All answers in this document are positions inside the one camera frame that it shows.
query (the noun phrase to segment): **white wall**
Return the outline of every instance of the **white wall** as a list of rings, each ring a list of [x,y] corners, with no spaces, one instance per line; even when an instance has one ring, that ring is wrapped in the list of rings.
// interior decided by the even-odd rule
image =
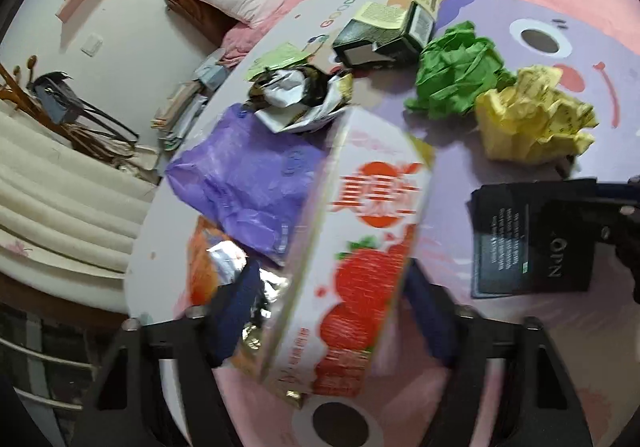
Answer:
[[[62,1],[25,0],[0,43],[0,62],[10,71],[19,64],[24,85],[36,54],[36,75],[67,72],[81,98],[155,144],[156,109],[214,46],[163,0],[85,0],[65,24],[55,16]],[[92,33],[104,43],[89,57],[80,47]]]

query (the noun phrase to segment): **cartoon table top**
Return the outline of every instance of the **cartoon table top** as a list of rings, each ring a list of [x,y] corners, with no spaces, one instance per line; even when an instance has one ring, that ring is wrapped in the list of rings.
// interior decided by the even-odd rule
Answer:
[[[191,147],[213,127],[229,105],[246,99],[245,75],[255,58],[289,41],[299,48],[320,35],[337,34],[367,1],[307,0],[298,5],[255,47],[215,97],[191,132]],[[444,0],[437,28],[471,20],[477,33],[492,38],[512,70],[532,64],[559,66],[562,86],[593,104],[600,125],[596,143],[578,160],[576,176],[626,182],[640,173],[640,56],[596,29],[519,0]],[[322,58],[330,64],[335,56]],[[466,202],[484,183],[556,180],[552,167],[524,168],[485,159],[472,117],[438,123],[404,111],[413,94],[415,69],[378,71],[358,79],[356,101],[438,148],[428,209],[414,255],[430,278],[447,286],[458,302],[472,304],[490,318],[542,319],[558,345],[583,406],[596,445],[609,445],[632,416],[640,395],[640,306],[632,301],[632,281],[612,250],[599,248],[591,290],[585,294],[530,295],[471,300],[472,228]],[[132,316],[158,322],[174,318],[186,284],[186,245],[196,211],[158,189],[131,258],[126,297]],[[422,338],[404,307],[399,310],[399,366],[389,377],[369,377],[355,401],[369,426],[364,447],[418,445],[437,407],[446,370],[425,353]],[[500,363],[492,361],[489,383],[473,445],[487,445],[499,399]],[[164,366],[168,404],[181,426],[175,378]],[[246,447],[326,447],[312,426],[323,402],[312,397],[302,411],[268,394],[232,367],[216,371],[218,383]]]

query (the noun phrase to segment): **crumpled green paper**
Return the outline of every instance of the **crumpled green paper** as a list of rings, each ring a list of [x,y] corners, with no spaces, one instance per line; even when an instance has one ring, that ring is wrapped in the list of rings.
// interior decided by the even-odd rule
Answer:
[[[406,100],[405,107],[425,111],[431,119],[461,115],[474,107],[479,94],[514,84],[494,42],[476,37],[475,28],[465,21],[427,45],[415,80],[417,99]]]
[[[518,70],[513,87],[476,99],[476,118],[487,156],[542,164],[584,153],[594,142],[582,131],[598,125],[591,104],[556,89],[562,70],[535,65]]]

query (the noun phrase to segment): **crumpled yellow paper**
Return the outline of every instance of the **crumpled yellow paper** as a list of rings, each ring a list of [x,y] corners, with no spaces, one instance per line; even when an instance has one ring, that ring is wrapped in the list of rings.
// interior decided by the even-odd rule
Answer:
[[[591,104],[557,90],[562,70],[536,65],[518,70],[515,85],[476,98],[482,144],[492,160],[542,164],[584,153],[595,141],[581,131],[598,125]]]

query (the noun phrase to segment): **light switch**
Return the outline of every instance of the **light switch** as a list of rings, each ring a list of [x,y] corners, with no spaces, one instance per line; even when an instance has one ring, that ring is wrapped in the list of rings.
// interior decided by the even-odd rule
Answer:
[[[91,34],[80,50],[86,53],[89,57],[93,57],[98,53],[101,46],[102,38],[98,36],[98,34]]]

